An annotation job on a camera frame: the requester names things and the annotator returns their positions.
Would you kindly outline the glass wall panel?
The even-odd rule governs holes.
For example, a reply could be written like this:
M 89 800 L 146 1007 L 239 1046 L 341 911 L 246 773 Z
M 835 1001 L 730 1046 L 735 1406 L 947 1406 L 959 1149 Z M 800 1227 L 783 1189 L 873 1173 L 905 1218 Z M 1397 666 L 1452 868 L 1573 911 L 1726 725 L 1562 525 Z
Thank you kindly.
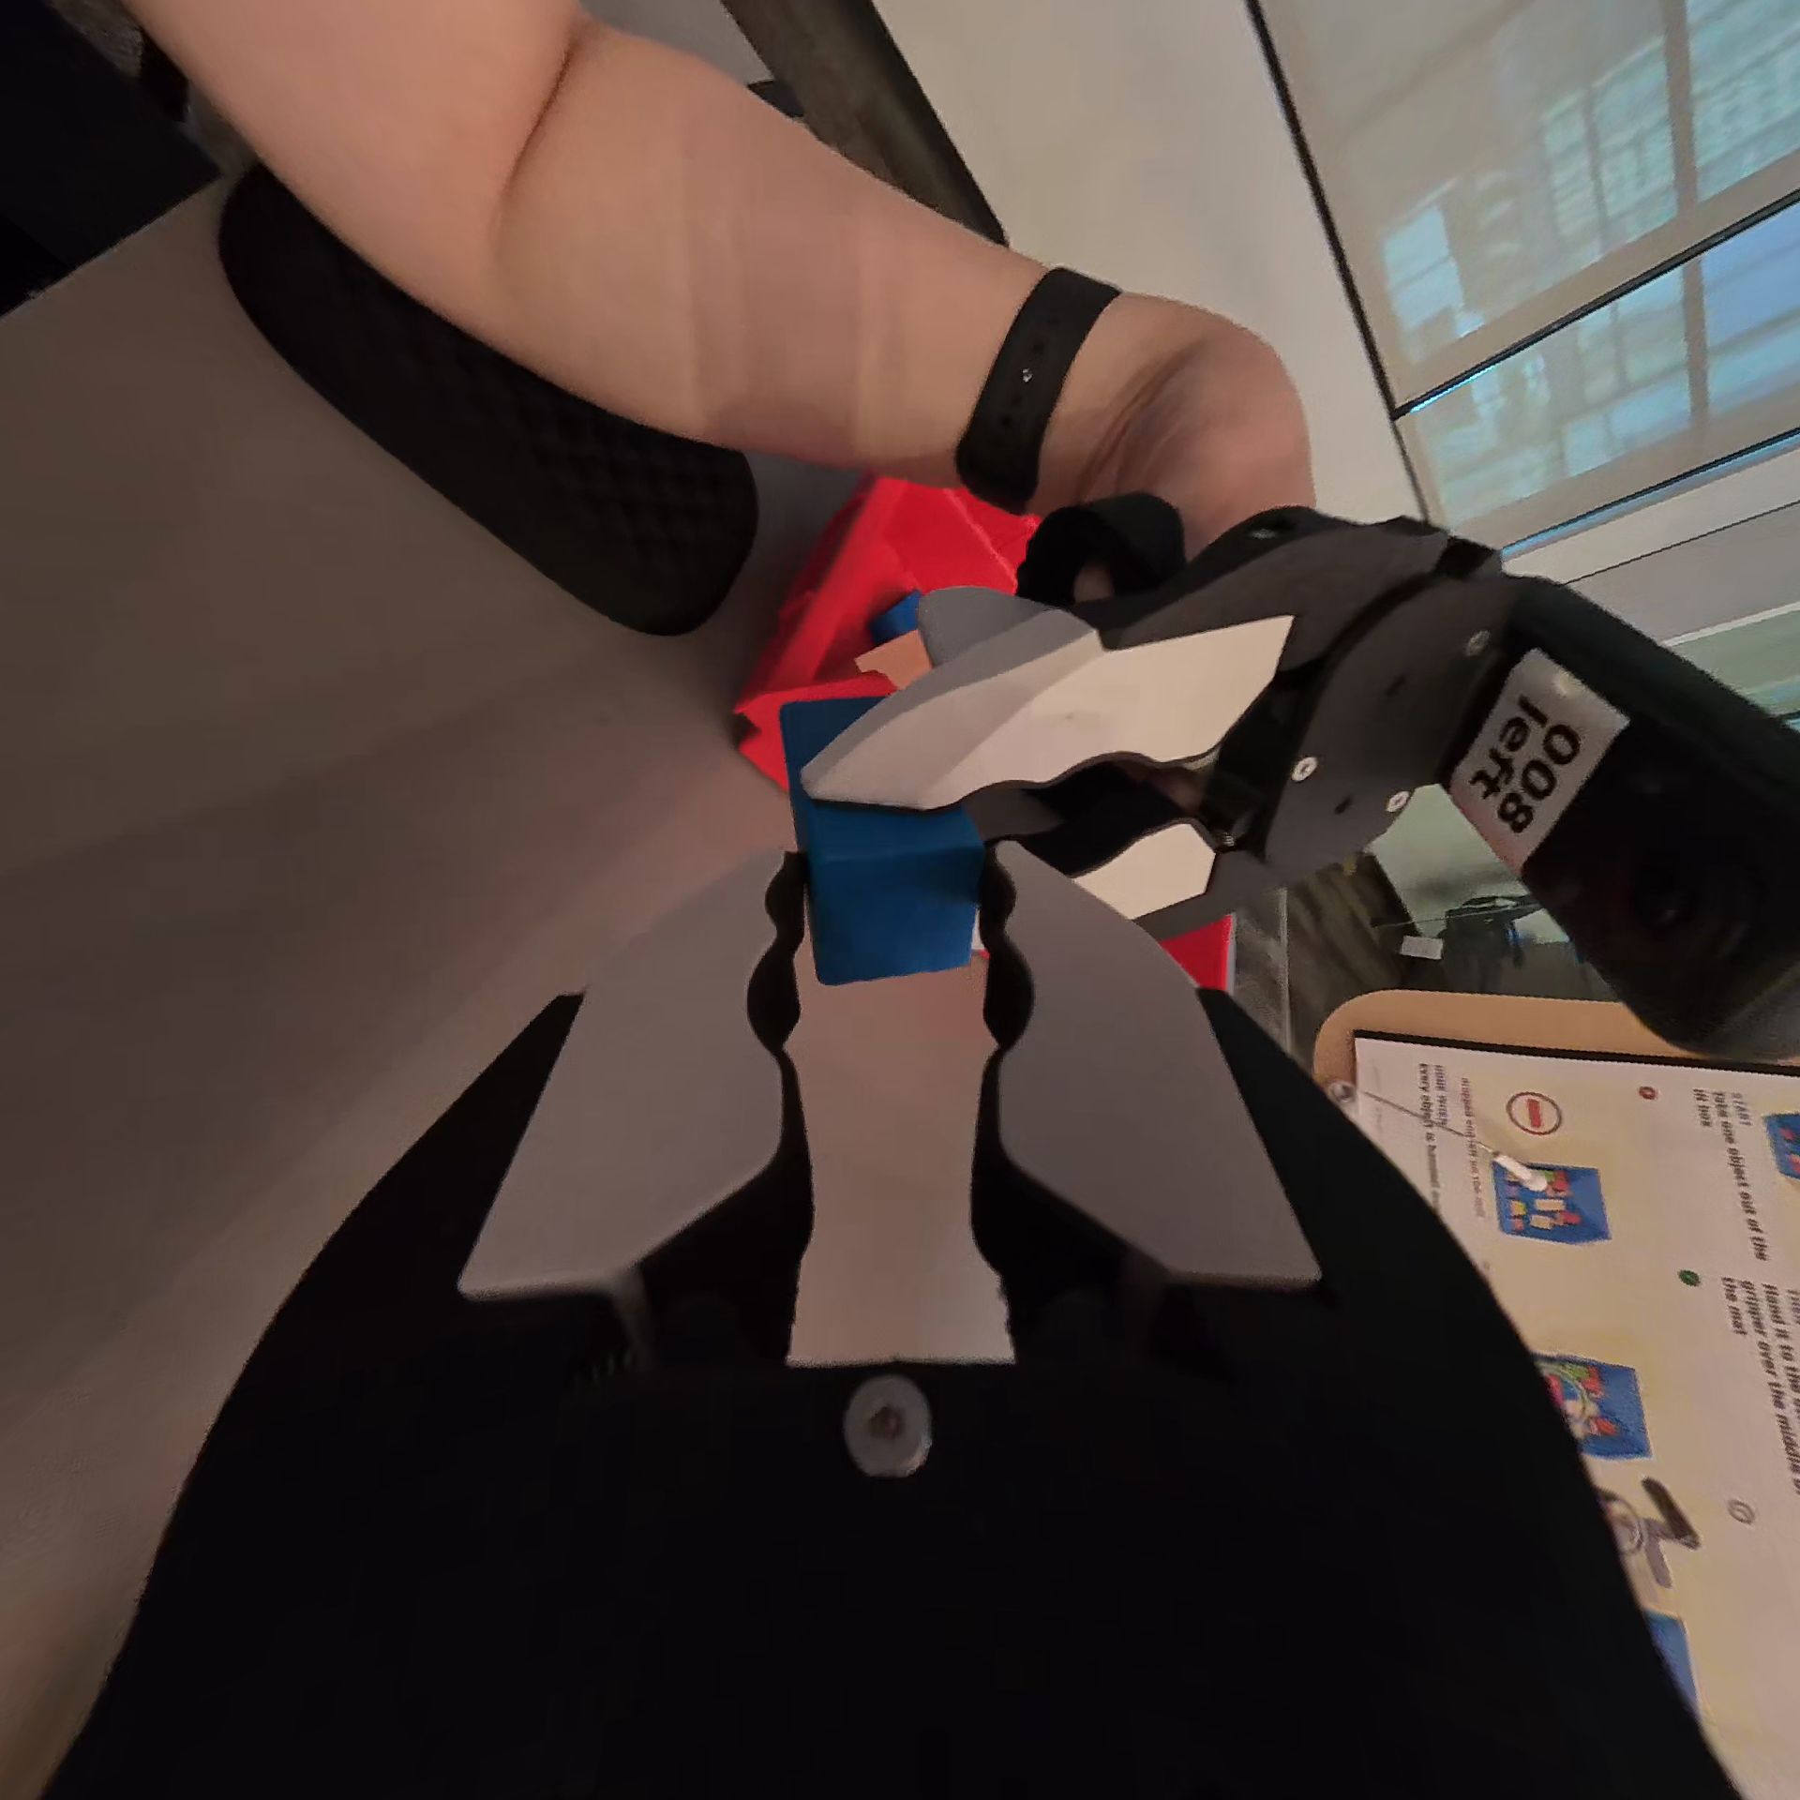
M 1268 0 L 1404 476 L 1535 546 L 1794 444 L 1794 0 Z

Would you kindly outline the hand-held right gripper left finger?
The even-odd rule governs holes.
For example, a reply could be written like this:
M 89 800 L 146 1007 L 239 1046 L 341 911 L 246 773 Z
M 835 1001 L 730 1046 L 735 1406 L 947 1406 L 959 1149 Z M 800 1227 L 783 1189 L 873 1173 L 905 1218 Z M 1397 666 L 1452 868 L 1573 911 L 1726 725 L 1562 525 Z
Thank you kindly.
M 568 1021 L 458 1297 L 620 1289 L 800 1138 L 800 850 L 747 850 L 620 942 Z

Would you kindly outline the black metal post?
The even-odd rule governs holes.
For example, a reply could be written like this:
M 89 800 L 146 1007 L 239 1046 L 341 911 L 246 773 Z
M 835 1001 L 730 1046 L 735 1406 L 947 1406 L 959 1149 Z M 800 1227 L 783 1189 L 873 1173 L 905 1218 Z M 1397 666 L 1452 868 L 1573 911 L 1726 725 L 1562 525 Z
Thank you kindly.
M 730 0 L 730 25 L 821 149 L 1008 249 L 992 195 L 953 152 L 873 0 Z

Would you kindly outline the person's left forearm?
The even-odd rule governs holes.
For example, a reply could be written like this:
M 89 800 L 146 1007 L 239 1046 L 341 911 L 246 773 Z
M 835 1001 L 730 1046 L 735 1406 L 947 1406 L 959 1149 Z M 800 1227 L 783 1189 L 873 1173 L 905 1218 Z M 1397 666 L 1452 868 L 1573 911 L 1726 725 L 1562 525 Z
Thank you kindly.
M 673 440 L 953 479 L 1043 262 L 562 0 L 135 0 L 376 275 Z

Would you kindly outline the blue wooden block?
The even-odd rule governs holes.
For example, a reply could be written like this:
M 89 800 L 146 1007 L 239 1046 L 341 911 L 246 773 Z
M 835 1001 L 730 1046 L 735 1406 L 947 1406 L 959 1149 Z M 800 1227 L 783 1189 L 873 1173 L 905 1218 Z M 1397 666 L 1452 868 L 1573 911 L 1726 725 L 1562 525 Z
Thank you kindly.
M 979 954 L 985 828 L 971 811 L 809 800 L 800 763 L 873 698 L 787 698 L 783 755 L 809 858 L 814 987 L 939 974 Z

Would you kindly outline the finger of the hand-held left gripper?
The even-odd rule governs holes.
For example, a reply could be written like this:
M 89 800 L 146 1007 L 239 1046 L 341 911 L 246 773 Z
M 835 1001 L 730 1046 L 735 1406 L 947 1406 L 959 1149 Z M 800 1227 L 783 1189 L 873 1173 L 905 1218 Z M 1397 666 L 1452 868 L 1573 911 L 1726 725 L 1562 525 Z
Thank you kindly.
M 1071 773 L 985 791 L 979 840 L 1008 840 L 1119 920 L 1159 920 L 1207 888 L 1214 847 L 1168 773 Z
M 1292 613 L 1159 642 L 1098 642 L 1094 608 L 1008 589 L 915 597 L 928 668 L 800 755 L 793 794 L 953 811 L 985 791 L 1058 791 L 1082 763 L 1188 763 L 1278 684 Z

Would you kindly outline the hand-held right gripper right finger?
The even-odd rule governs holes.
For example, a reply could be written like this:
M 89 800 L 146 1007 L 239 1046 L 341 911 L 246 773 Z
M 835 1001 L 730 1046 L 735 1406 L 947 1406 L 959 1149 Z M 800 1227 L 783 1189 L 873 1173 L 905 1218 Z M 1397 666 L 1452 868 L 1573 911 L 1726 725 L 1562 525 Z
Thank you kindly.
M 1175 1280 L 1312 1289 L 1321 1253 L 1179 966 L 1029 847 L 992 847 L 979 936 L 1008 1167 Z

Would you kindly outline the black wristband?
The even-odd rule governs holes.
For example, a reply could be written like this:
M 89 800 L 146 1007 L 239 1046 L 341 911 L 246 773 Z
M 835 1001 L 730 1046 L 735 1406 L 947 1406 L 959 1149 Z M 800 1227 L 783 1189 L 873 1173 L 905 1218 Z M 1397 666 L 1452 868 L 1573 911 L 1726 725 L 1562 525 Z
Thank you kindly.
M 953 440 L 953 479 L 979 500 L 1029 517 L 1066 383 L 1118 301 L 1119 290 L 1083 271 L 1033 275 Z

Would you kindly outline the red plastic bin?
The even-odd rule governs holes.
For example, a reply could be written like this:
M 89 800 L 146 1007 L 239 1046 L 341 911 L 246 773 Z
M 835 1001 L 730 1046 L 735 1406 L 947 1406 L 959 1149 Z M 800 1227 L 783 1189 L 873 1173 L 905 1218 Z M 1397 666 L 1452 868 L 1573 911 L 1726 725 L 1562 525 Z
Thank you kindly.
M 783 625 L 735 698 L 735 751 L 787 791 L 783 709 L 880 698 L 849 668 L 873 648 L 864 621 L 912 589 L 1014 589 L 1029 541 L 1033 517 L 992 511 L 971 489 L 857 479 L 783 597 Z

